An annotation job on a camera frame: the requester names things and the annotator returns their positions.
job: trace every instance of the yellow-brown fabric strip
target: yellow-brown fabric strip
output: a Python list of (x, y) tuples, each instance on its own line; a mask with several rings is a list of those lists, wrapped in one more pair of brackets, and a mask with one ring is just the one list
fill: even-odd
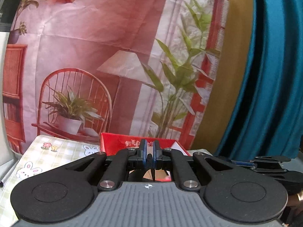
[(216, 81), (191, 149), (214, 153), (228, 125), (241, 87), (251, 37), (253, 0), (229, 0)]

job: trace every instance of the bunny ear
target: bunny ear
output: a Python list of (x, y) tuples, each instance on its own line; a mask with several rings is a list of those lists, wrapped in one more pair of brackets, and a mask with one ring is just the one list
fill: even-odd
[(37, 167), (37, 168), (34, 168), (31, 170), (34, 174), (37, 174), (37, 173), (41, 173), (42, 172), (42, 169)]
[(31, 169), (33, 167), (33, 163), (31, 161), (26, 162), (24, 168)]

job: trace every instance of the chair backrest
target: chair backrest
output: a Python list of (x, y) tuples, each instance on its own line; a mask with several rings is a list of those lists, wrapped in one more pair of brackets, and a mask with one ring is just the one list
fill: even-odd
[(91, 106), (97, 109), (97, 114), (104, 120), (94, 118), (86, 121), (84, 127), (94, 129), (99, 135), (108, 129), (108, 124), (112, 117), (112, 100), (105, 85), (94, 75), (77, 68), (64, 68), (52, 72), (42, 83), (37, 124), (43, 122), (53, 123), (56, 120), (56, 114), (51, 114), (51, 108), (43, 102), (54, 102), (55, 91), (67, 94), (68, 86), (78, 97), (88, 100)]

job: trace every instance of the metal screw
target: metal screw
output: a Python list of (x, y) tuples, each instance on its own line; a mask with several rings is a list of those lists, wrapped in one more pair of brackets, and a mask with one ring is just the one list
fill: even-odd
[(183, 183), (186, 188), (195, 188), (198, 186), (198, 183), (194, 180), (187, 180)]
[(114, 187), (115, 183), (111, 180), (104, 180), (100, 183), (100, 186), (102, 188), (106, 188), (106, 189), (110, 189), (112, 187)]

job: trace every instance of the white flower pot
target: white flower pot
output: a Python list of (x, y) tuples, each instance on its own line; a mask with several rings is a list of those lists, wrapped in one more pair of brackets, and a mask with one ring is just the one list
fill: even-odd
[(56, 124), (60, 130), (76, 135), (81, 126), (81, 120), (71, 120), (60, 115), (57, 116)]

